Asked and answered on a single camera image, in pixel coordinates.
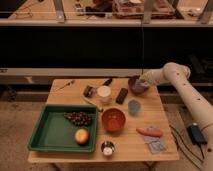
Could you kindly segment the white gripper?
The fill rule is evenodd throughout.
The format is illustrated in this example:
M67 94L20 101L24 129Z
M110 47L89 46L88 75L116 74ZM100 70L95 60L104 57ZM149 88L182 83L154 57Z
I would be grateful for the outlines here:
M139 77L140 80L147 82L149 86L157 86L164 83L164 75L162 69L151 69L143 73Z

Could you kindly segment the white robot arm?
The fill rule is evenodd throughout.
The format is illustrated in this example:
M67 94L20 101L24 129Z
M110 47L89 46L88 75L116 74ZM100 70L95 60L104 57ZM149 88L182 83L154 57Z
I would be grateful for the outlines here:
M213 105L188 81L190 74L189 67L169 62L160 69L146 71L139 79L149 86L169 83L176 89L207 140L202 171L213 171Z

